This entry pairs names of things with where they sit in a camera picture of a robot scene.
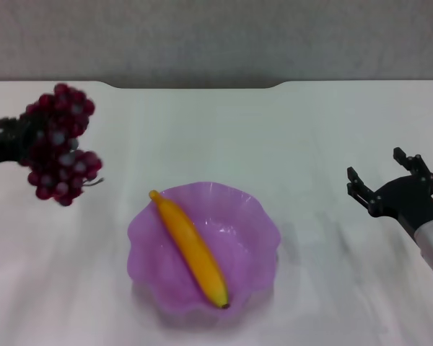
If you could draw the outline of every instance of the plastic bowl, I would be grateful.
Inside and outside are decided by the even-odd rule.
[[[224,274],[230,303],[224,310],[206,300],[150,203],[128,227],[127,270],[135,283],[150,287],[163,311],[185,314],[200,309],[216,316],[234,315],[252,293],[273,285],[281,235],[254,197],[215,182],[173,187],[162,194],[196,225]]]

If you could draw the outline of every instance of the grape stem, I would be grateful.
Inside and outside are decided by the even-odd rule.
[[[95,185],[98,185],[101,182],[104,182],[104,178],[99,178],[98,181],[92,182],[92,183],[89,183],[89,184],[86,183],[87,181],[88,180],[85,180],[85,182],[84,182],[84,184],[82,186],[95,186]]]

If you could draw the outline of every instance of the yellow banana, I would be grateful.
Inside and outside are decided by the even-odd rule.
[[[205,296],[221,309],[229,308],[229,297],[222,271],[193,222],[173,201],[156,190],[149,193],[155,202],[168,233],[175,241]]]

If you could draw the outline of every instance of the grapes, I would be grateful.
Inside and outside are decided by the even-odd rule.
[[[51,198],[50,190],[47,187],[37,187],[35,191],[35,195],[40,200],[49,200]]]
[[[29,173],[29,175],[27,176],[27,181],[29,182],[29,184],[34,185],[34,186],[38,186],[39,182],[40,182],[40,177],[38,175],[38,173],[36,172],[31,172]]]
[[[95,104],[84,92],[63,83],[55,85],[54,94],[44,94],[26,107],[22,118],[40,116],[45,120],[28,157],[19,161],[31,170],[27,181],[37,187],[37,198],[53,198],[60,205],[68,206],[83,193],[85,182],[96,179],[102,162],[95,152],[78,149],[77,140],[94,112]]]

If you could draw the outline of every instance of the white table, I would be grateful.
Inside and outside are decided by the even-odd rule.
[[[0,117],[53,84],[0,83]],[[404,175],[396,146],[433,171],[433,81],[73,85],[97,105],[82,147],[106,181],[61,208],[0,164],[0,346],[433,345],[433,272],[346,194],[351,165],[371,188]],[[235,320],[165,316],[126,272],[148,191],[200,180],[253,194],[283,234],[273,291]]]

